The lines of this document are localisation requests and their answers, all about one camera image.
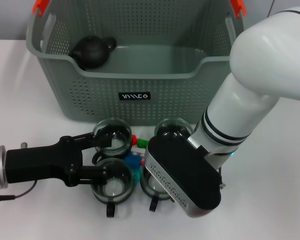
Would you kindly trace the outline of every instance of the gray cable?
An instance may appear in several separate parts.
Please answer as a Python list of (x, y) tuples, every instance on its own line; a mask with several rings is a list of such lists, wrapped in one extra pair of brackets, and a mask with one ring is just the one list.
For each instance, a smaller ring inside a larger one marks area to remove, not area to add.
[(21, 197), (23, 197), (24, 195), (30, 193), (30, 192), (32, 191), (32, 189), (34, 189), (35, 186), (37, 185), (37, 182), (38, 182), (38, 180), (35, 180), (34, 183), (33, 183), (33, 185), (32, 185), (27, 191), (25, 191), (24, 193), (22, 193), (22, 194), (20, 194), (20, 195), (15, 196), (15, 198), (18, 199), (18, 198), (21, 198)]

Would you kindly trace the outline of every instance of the screw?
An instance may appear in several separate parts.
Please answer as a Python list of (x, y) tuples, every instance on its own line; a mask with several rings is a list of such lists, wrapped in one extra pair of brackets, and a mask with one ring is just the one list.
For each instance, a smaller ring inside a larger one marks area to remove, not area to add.
[(26, 143), (26, 142), (23, 142), (23, 143), (21, 143), (21, 149), (27, 149), (28, 148), (28, 143)]
[(224, 189), (226, 186), (227, 186), (226, 184), (222, 183), (222, 184), (220, 184), (220, 189), (222, 190), (222, 189)]

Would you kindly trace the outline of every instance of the black label on basket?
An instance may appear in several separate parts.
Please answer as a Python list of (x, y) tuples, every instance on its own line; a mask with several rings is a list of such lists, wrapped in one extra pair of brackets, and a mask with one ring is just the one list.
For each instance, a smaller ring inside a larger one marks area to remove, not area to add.
[(151, 94), (149, 91), (138, 92), (119, 92), (120, 100), (150, 100)]

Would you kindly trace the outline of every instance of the blue object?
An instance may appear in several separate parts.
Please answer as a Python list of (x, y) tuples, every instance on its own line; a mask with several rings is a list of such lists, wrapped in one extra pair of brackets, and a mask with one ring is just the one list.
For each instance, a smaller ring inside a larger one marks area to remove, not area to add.
[(132, 172), (133, 172), (134, 185), (136, 185), (140, 181), (142, 167), (139, 167), (139, 169), (133, 169)]
[(132, 155), (132, 153), (129, 153), (124, 158), (124, 161), (132, 168), (132, 170), (139, 170), (142, 157), (140, 155)]

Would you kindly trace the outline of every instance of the white table surface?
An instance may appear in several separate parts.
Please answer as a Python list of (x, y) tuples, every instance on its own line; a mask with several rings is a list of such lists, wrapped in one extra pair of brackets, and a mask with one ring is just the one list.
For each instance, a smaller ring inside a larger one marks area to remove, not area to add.
[[(47, 146), (93, 127), (63, 115), (24, 41), (0, 40), (0, 145)], [(153, 130), (132, 128), (143, 139)], [(85, 164), (94, 153), (83, 152)], [(28, 195), (0, 202), (0, 240), (300, 240), (300, 102), (281, 99), (222, 173), (221, 203), (201, 218), (187, 217), (171, 201), (149, 212), (151, 199), (137, 185), (109, 219), (89, 185), (40, 180)], [(32, 184), (10, 184), (0, 195), (23, 193)]]

